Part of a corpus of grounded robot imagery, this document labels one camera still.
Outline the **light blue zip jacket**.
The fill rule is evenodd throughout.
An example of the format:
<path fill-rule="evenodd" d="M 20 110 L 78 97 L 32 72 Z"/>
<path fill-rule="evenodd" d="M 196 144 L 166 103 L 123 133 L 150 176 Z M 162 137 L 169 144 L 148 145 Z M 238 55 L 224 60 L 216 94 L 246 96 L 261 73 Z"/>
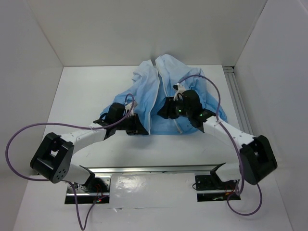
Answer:
<path fill-rule="evenodd" d="M 163 119 L 157 115 L 166 97 L 176 99 L 186 90 L 194 90 L 203 108 L 227 121 L 220 103 L 207 91 L 202 69 L 188 67 L 171 55 L 159 56 L 155 62 L 143 61 L 134 71 L 132 81 L 133 85 L 115 96 L 113 103 L 136 102 L 134 112 L 138 114 L 149 135 L 178 135 L 198 131 L 185 117 Z M 106 107 L 100 116 L 107 113 L 111 105 Z"/>

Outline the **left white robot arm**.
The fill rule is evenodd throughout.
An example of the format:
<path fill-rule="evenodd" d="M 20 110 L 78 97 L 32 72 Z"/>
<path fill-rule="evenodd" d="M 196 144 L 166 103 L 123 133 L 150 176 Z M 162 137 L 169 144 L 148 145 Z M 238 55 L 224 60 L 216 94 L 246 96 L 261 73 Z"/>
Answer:
<path fill-rule="evenodd" d="M 78 151 L 108 139 L 118 130 L 124 130 L 127 135 L 147 135 L 148 131 L 134 112 L 136 107 L 136 102 L 113 103 L 107 113 L 93 121 L 89 129 L 62 135 L 47 134 L 30 167 L 54 184 L 61 181 L 75 183 L 84 192 L 90 192 L 97 184 L 104 186 L 89 168 L 72 164 L 72 157 Z"/>

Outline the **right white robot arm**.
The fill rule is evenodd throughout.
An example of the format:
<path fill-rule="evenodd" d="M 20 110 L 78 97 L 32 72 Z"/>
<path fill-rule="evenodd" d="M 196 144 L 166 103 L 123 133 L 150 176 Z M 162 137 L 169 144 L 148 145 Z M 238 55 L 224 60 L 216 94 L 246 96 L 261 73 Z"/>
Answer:
<path fill-rule="evenodd" d="M 277 169 L 278 164 L 269 140 L 244 133 L 222 121 L 212 111 L 203 108 L 198 94 L 193 90 L 180 93 L 179 99 L 167 97 L 157 114 L 164 119 L 185 117 L 190 124 L 203 133 L 216 137 L 239 153 L 239 164 L 244 180 L 256 185 Z"/>

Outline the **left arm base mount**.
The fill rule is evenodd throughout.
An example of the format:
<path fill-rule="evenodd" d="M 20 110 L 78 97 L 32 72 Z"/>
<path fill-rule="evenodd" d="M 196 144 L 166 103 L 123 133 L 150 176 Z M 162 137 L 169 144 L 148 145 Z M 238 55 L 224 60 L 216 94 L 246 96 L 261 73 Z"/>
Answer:
<path fill-rule="evenodd" d="M 96 204 L 108 204 L 110 203 L 110 185 L 111 175 L 96 176 L 90 188 L 74 182 L 73 188 L 70 185 L 67 186 L 64 203 L 66 205 L 75 204 L 75 190 L 78 204 L 90 205 L 94 202 Z"/>

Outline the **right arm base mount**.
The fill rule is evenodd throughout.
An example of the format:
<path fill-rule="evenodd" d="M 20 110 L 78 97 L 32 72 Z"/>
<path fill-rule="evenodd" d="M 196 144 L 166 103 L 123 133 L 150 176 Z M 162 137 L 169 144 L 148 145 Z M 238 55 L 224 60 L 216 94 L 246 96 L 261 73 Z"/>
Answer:
<path fill-rule="evenodd" d="M 217 175 L 224 164 L 214 167 L 208 174 L 195 175 L 192 188 L 196 191 L 197 202 L 226 201 L 234 193 L 237 180 L 222 181 Z"/>

